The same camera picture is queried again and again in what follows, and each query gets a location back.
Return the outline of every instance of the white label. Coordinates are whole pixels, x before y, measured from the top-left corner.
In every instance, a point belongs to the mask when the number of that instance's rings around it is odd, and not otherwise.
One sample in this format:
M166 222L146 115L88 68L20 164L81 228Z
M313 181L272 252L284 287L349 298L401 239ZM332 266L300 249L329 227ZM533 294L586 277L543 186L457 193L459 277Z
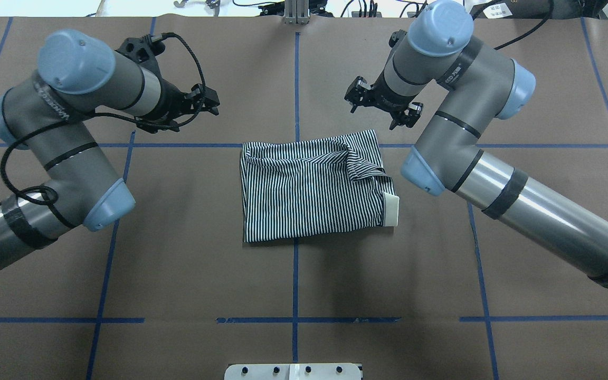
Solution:
M508 9L508 5L506 5L506 3L490 5L489 7L485 8L483 12L487 18L502 18L513 15L511 10Z

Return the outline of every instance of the cable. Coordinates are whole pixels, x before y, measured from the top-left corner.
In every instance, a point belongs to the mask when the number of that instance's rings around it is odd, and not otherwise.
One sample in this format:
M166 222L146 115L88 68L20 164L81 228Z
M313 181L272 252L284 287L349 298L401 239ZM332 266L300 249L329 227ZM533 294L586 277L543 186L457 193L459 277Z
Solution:
M11 155L11 153L14 151L14 149L17 146L23 144L25 141L31 139L34 136L41 135L44 132L48 132L49 130L56 129L56 128L62 127L64 125L68 125L68 123L65 120L63 120L61 122L53 123L52 125L48 125L43 128L39 128L36 131L34 131L32 133L28 133L26 136L21 137L18 140L15 140L15 142L6 149L6 151L4 152L4 154L2 156L2 161L0 162L0 176L2 177L2 181L3 181L4 185L12 193L14 193L16 197L22 198L22 199L26 200L27 202L31 202L33 204L38 204L38 205L52 205L58 201L58 193L48 186L44 186L44 185L32 186L32 187L26 188L23 191L18 190L13 185L13 183L11 183L11 181L8 178L8 175L6 173L6 163L8 162L9 156ZM46 195L48 195L49 199L48 200L39 200L39 199L34 199L32 197L27 196L27 193L32 192L32 191L36 191L36 192L39 192L42 194L46 193Z
M344 7L344 10L342 11L342 13L339 15L339 17L344 17L344 14L346 13L346 10L348 9L348 6L354 2L354 0L348 0L347 5Z
M543 19L541 19L541 21L536 24L536 26L534 26L534 28L531 28L530 31L522 34L522 36L519 36L515 39L512 39L511 41L508 41L507 43L504 43L502 45L499 45L497 47L494 48L494 50L500 50L505 48L505 46L511 45L516 43L517 41L523 39L526 36L529 36L531 33L536 32L543 24L545 24L548 19L550 19L551 17L553 17L553 10L555 9L555 1L554 0L548 0L548 13L546 15L543 16Z
M183 126L187 125L188 123L192 122L196 118L196 116L198 116L198 114L201 112L201 108L203 107L203 103L205 102L205 77L203 75L203 70L201 70L201 63L198 61L196 54L194 53L193 50L191 50L191 47L188 45L188 43L186 43L186 41L184 41L184 39L181 36L179 36L179 34L174 33L174 32L166 32L166 33L162 33L161 35L163 37L161 41L164 41L171 37L178 39L183 44L184 48L186 48L186 50L188 51L188 53L191 55L191 57L194 59L194 62L196 63L196 69L198 69L198 76L201 77L202 89L201 89L201 98L198 102L196 102L196 105L195 105L196 111L194 111L193 115L190 118L188 118L187 120L184 120L184 122L176 123L175 125L169 126L167 128L162 128L162 126L158 125L157 123L150 123L150 122L145 122L143 120L131 119L131 118L127 118L126 116L117 115L116 113L110 113L110 112L92 112L92 113L88 113L86 116L88 116L88 117L107 116L110 118L125 120L127 122L132 122L135 124L146 125L148 127L155 127L155 128L158 128L159 130L168 130L168 129L172 129L172 128L183 127ZM22 199L26 200L27 202L31 202L33 204L47 205L48 207L51 207L53 204L55 204L55 202L58 201L58 193L53 188L50 188L48 186L44 186L44 185L33 186L33 187L25 188L25 190L19 190L18 188L16 188L13 185L13 183L11 183L11 181L9 180L9 177L6 173L6 164L9 160L11 153L14 151L14 149L17 146L23 144L25 141L27 141L29 139L32 139L32 137L41 135L44 132L48 132L49 130L53 130L53 129L62 127L64 125L70 125L70 124L71 124L71 122L63 120L61 122L52 123L51 125L48 125L46 127L39 128L39 129L35 130L34 132L28 133L24 137L21 137L18 140L15 140L15 142L13 144L11 144L4 151L4 154L2 156L2 161L0 162L0 176L2 177L2 181L3 181L4 185L12 193L14 193L16 197L22 198ZM32 197L27 196L27 193L29 193L29 192L41 193L41 195L44 196L44 200L34 199Z
M414 18L419 17L420 14L422 14L422 12L424 11L424 9L429 5L428 0L424 0L424 3L422 4L422 9L418 9L417 13L414 14Z
M415 3L415 2L401 2L401 3L407 3L407 5L405 5L405 7L403 8L403 11L400 12L399 17L403 17L403 14L405 13L405 10L407 9L407 7L409 7L410 5L414 4L417 6L417 13L419 13L419 3Z
M262 3L254 3L254 4L236 4L236 0L231 0L232 3L234 3L234 5L236 5L237 7L254 7L256 5L262 5L262 4L276 4L275 2L262 2Z

